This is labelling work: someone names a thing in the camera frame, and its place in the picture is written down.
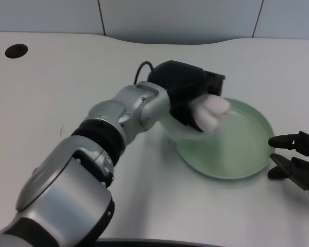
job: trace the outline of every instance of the table surface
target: table surface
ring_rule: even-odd
[[[19,43],[28,53],[5,57]],[[88,34],[0,33],[0,229],[14,216],[32,171],[94,104],[132,84],[146,60],[177,60],[226,75],[223,96],[257,108],[277,135],[309,133],[309,40],[148,45]],[[157,124],[115,167],[116,210],[102,237],[309,246],[309,193],[289,180],[269,181],[266,172],[233,182],[202,176]]]

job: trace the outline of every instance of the black grommet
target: black grommet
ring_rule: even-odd
[[[5,52],[7,58],[20,58],[24,56],[28,51],[26,45],[23,44],[16,44],[8,47]]]

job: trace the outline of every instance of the white wall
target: white wall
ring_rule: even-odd
[[[309,0],[99,1],[106,35],[131,42],[309,39]],[[104,34],[98,0],[0,0],[0,31]]]
[[[262,0],[100,0],[107,36],[205,44],[252,37]]]
[[[0,0],[0,31],[103,34],[97,0]]]
[[[309,39],[309,0],[264,0],[254,36]]]

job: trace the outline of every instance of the black cable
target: black cable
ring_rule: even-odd
[[[145,61],[145,62],[141,63],[141,65],[140,65],[140,67],[139,67],[139,69],[138,69],[138,71],[136,72],[136,75],[135,75],[134,85],[138,82],[138,77],[139,77],[140,71],[141,71],[142,67],[146,64],[149,65],[151,72],[153,73],[153,65],[150,62]]]

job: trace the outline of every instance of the green plate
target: green plate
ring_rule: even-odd
[[[222,131],[203,140],[176,143],[181,157],[202,174],[219,179],[251,176],[270,162],[274,136],[268,120],[253,107],[234,99]]]

